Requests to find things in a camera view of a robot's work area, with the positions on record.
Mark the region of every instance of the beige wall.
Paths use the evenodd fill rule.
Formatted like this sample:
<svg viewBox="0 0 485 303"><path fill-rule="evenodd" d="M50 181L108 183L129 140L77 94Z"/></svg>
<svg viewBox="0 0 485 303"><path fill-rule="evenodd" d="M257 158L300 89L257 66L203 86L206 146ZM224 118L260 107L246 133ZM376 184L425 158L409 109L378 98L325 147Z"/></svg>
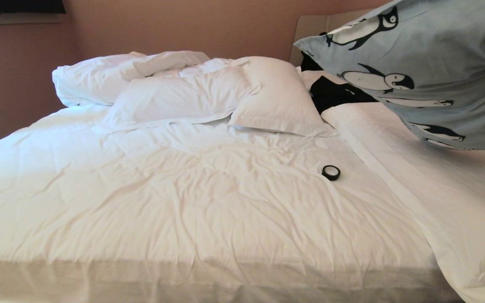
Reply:
<svg viewBox="0 0 485 303"><path fill-rule="evenodd" d="M86 58L196 50L210 57L289 59L300 15L374 8L387 0L67 0Z"/></svg>
<svg viewBox="0 0 485 303"><path fill-rule="evenodd" d="M51 72L80 57L71 23L65 20L0 25L0 138L62 106Z"/></svg>

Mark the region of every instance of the penguin-print pillowcase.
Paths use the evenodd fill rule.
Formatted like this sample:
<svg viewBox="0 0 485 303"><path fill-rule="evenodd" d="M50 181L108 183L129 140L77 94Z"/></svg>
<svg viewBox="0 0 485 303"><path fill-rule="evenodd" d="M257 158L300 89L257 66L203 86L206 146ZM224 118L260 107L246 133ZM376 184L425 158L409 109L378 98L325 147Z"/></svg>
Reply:
<svg viewBox="0 0 485 303"><path fill-rule="evenodd" d="M485 149L485 1L394 0L295 46L421 140Z"/></svg>

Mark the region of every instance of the penguin print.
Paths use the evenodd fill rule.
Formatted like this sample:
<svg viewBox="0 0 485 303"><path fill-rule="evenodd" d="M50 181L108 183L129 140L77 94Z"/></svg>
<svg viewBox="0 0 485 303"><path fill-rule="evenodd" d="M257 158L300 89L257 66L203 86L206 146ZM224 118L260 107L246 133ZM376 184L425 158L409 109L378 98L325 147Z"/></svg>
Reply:
<svg viewBox="0 0 485 303"><path fill-rule="evenodd" d="M408 98L380 98L385 103L392 103L396 105L416 107L422 109L424 107L449 107L454 105L452 100L411 100Z"/></svg>
<svg viewBox="0 0 485 303"><path fill-rule="evenodd" d="M357 86L358 88L366 88L367 90L383 90L385 94L393 92L394 90L412 90L414 89L414 82L408 75L404 74L389 74L385 75L380 71L369 67L368 65L358 64L369 71L356 72L347 71L338 74L349 84Z"/></svg>
<svg viewBox="0 0 485 303"><path fill-rule="evenodd" d="M466 148L454 147L452 145L448 145L448 144L445 144L443 142L439 142L439 141L432 140L432 139L428 139L428 138L423 138L423 140L426 141L426 142L428 142L428 143L430 143L430 144L437 145L437 146L441 146L441 147L445 147L445 148L459 149L459 150L469 150L469 149L466 149Z"/></svg>
<svg viewBox="0 0 485 303"><path fill-rule="evenodd" d="M409 122L412 126L420 129L426 134L430 134L445 140L456 140L462 142L465 136L456 134L452 129L435 125L423 125Z"/></svg>
<svg viewBox="0 0 485 303"><path fill-rule="evenodd" d="M332 43L347 45L354 42L354 46L349 48L352 51L360 48L376 33L395 29L398 26L398 21L398 8L395 6L389 13L379 14L370 19L362 19L359 22L331 31L325 36L329 47Z"/></svg>

